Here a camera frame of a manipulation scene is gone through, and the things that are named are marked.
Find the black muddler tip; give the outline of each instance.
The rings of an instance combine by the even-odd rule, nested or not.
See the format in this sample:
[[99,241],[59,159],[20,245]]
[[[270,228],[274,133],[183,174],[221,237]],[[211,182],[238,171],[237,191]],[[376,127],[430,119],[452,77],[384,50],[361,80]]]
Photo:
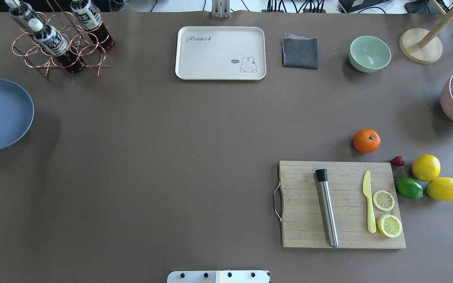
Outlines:
[[328,181],[328,171],[326,169],[316,170],[316,175],[318,177],[318,182],[327,182]]

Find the cartoon bunny drawing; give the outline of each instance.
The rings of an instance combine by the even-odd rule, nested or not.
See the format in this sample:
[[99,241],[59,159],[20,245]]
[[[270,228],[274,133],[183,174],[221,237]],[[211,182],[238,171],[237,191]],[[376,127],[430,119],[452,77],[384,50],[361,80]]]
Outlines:
[[253,57],[242,57],[240,72],[257,72],[255,59]]

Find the rectangular tray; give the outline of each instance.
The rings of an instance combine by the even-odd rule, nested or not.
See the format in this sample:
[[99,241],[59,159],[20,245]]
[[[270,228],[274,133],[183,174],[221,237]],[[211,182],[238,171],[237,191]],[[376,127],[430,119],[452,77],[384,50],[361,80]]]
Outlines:
[[338,232],[338,248],[405,249],[405,236],[396,238],[368,232],[363,177],[372,172],[372,194],[386,190],[395,199],[391,211],[374,206],[375,220],[392,214],[403,222],[390,163],[280,161],[282,195],[282,246],[332,248],[327,243],[318,198],[315,171],[328,169],[328,183]]
[[266,74],[265,34],[258,27],[182,27],[176,75],[180,79],[259,80]]

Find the bottle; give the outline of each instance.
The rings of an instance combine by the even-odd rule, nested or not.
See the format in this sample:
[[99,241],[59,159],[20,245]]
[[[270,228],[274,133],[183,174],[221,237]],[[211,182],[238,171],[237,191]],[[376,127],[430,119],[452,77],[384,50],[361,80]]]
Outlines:
[[55,27],[44,24],[37,18],[29,21],[29,27],[34,31],[34,41],[54,56],[67,72],[76,73],[82,70],[83,58],[71,52],[69,43]]
[[99,45],[105,50],[115,45],[115,41],[101,20],[101,15],[90,0],[72,0],[71,10],[76,15],[81,26],[89,32],[88,36],[93,42],[99,41]]
[[29,27],[29,21],[32,18],[37,18],[41,22],[41,19],[31,5],[20,2],[20,0],[5,0],[5,2],[9,7],[11,17],[23,30],[32,33],[32,30]]

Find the metal muddler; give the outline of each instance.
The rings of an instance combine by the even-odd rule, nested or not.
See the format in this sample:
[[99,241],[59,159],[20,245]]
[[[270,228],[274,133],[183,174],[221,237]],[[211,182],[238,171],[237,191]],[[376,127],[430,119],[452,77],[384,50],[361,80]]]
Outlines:
[[328,186],[328,171],[326,169],[316,170],[319,187],[322,195],[322,205],[324,207],[324,215],[326,219],[326,228],[328,229],[328,239],[330,246],[338,247],[338,234],[335,225],[335,217],[333,215],[333,206],[331,204],[330,188]]

